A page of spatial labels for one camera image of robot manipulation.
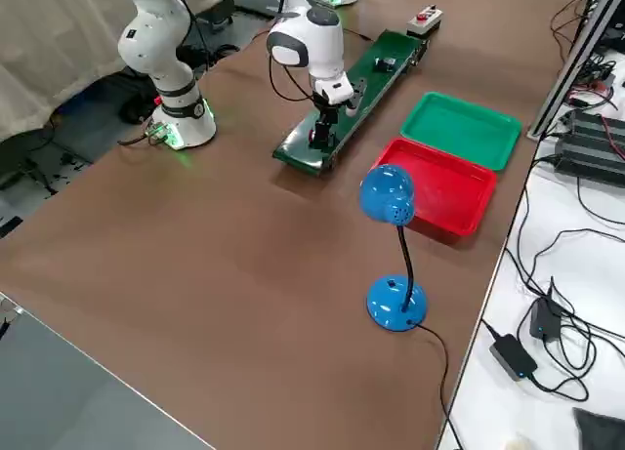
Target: white table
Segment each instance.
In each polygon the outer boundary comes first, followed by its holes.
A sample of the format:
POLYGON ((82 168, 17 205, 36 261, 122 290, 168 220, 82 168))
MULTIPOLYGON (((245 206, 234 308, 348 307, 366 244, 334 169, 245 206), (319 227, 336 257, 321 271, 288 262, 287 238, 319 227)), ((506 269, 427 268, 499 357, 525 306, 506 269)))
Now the white table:
MULTIPOLYGON (((620 87, 625 80, 625 61, 619 62, 615 73, 613 101, 619 111, 610 105, 595 111, 606 117, 625 119, 625 91, 620 87)), ((554 142, 546 140, 538 156, 551 154, 553 149, 554 142)), ((528 268, 534 254, 566 228, 589 227, 625 238, 625 226, 603 223, 589 215, 577 200, 575 178, 554 173, 549 164, 534 168, 527 190, 531 210, 522 233, 521 256, 528 268)), ((625 189, 582 180, 581 191, 584 202, 595 212, 625 221, 625 189)), ((522 199, 508 238, 508 248, 513 253, 525 211, 522 199)), ((539 259, 534 278, 546 290, 552 275, 580 317, 625 335, 625 244, 590 233, 565 235, 552 251, 539 259)), ((534 299, 522 285, 510 257, 502 252, 484 302, 483 318, 500 334, 514 334, 534 299)), ((535 376, 543 385, 555 386, 567 375, 549 358, 542 343, 529 336, 529 321, 523 326, 521 341, 538 364, 535 376)), ((577 352, 571 360, 580 361, 583 349, 576 347, 574 341, 565 342, 567 351, 577 352)), ((625 342, 614 342, 625 350, 625 342)), ((529 380, 513 382, 488 350, 492 343, 488 331, 478 325, 475 342, 465 359, 464 374, 457 385, 451 419, 465 450, 503 450, 519 437, 532 450, 577 449, 579 436, 572 414, 575 406, 625 419, 625 361, 608 344, 596 341, 598 358, 584 379, 590 398, 584 403, 574 403, 539 391, 529 380)), ((551 350, 562 359, 556 345, 551 350)), ((563 390, 581 394, 577 384, 569 384, 563 390)), ((438 450, 456 448, 447 425, 438 450)))

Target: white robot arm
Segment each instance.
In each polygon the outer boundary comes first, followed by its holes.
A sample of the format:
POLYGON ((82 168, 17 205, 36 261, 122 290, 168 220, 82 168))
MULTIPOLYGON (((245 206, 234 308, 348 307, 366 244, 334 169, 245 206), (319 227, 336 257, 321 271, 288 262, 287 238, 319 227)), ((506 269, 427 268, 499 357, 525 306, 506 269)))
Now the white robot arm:
POLYGON ((354 115, 363 93, 363 85, 354 90, 345 73, 341 21, 334 11, 308 0, 280 0, 280 8, 267 49, 283 66, 309 69, 312 101, 319 110, 310 141, 321 148, 332 146, 330 128, 338 122, 340 107, 354 115))
POLYGON ((191 68, 176 58, 176 48, 190 26, 181 0, 132 0, 137 15, 124 29, 117 45, 121 58, 133 69, 148 74, 161 104, 153 112, 146 132, 175 149, 210 141, 216 126, 199 92, 191 68))

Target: green board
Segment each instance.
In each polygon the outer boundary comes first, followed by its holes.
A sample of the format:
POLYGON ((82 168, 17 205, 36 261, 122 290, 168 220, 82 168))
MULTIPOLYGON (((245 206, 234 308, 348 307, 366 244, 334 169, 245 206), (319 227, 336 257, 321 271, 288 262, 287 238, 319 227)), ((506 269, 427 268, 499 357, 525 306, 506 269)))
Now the green board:
POLYGON ((309 131, 314 127, 314 122, 319 116, 319 112, 315 110, 291 131, 273 152, 273 157, 313 175, 319 175, 325 169, 331 168, 338 152, 371 109, 402 72, 423 56, 426 49, 427 42, 424 40, 385 30, 348 71, 350 81, 355 84, 364 79, 366 89, 355 116, 350 117, 345 114, 344 110, 340 111, 339 122, 332 127, 336 135, 334 146, 327 149, 315 149, 309 146, 309 131), (374 70, 376 58, 396 59, 395 70, 374 70))
POLYGON ((491 170, 502 170, 521 123, 513 116, 438 92, 425 94, 401 127, 401 135, 491 170))

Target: red tray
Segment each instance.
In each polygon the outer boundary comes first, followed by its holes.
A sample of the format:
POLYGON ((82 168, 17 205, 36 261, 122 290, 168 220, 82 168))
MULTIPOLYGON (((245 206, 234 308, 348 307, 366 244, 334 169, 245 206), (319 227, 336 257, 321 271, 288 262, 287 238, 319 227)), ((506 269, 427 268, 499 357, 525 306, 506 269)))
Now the red tray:
POLYGON ((457 236, 476 231, 495 189, 492 170, 404 138, 391 141, 375 166, 396 164, 412 177, 415 191, 415 218, 457 236))

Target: lamp base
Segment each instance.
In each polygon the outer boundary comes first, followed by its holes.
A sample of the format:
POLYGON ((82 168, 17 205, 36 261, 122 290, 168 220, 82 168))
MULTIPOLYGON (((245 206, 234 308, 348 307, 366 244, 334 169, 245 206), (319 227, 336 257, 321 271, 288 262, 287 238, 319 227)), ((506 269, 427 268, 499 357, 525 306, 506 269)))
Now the lamp base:
POLYGON ((384 276, 375 281, 367 295, 367 310, 373 321, 385 330, 407 331, 423 321, 428 309, 421 286, 412 287, 412 299, 406 311, 401 311, 408 288, 406 276, 384 276))

